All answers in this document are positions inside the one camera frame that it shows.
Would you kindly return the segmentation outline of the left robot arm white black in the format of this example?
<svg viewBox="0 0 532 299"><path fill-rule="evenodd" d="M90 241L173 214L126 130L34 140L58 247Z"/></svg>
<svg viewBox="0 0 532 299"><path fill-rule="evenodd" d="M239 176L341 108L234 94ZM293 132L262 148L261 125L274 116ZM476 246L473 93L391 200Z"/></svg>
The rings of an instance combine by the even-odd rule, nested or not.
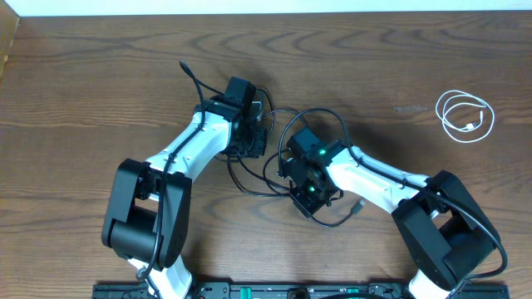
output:
<svg viewBox="0 0 532 299"><path fill-rule="evenodd" d="M102 243L137 271L135 285L96 285L95 298L185 298L193 282L180 256L188 233L192 184L217 155L258 158L267 130L250 81L231 77L201 99L188 127L161 152L118 167Z"/></svg>

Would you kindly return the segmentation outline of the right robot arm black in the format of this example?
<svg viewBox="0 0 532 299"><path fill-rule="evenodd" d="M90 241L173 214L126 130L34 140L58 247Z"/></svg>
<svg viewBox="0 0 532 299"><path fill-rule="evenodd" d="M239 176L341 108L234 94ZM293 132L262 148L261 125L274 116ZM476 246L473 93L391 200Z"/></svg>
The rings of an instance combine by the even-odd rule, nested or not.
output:
<svg viewBox="0 0 532 299"><path fill-rule="evenodd" d="M280 163L290 196L311 218L333 195L357 194L389 213L416 266L407 290L414 298L450 298L494 251L500 235L452 173L411 174L365 155L341 140L327 143L309 128L292 135Z"/></svg>

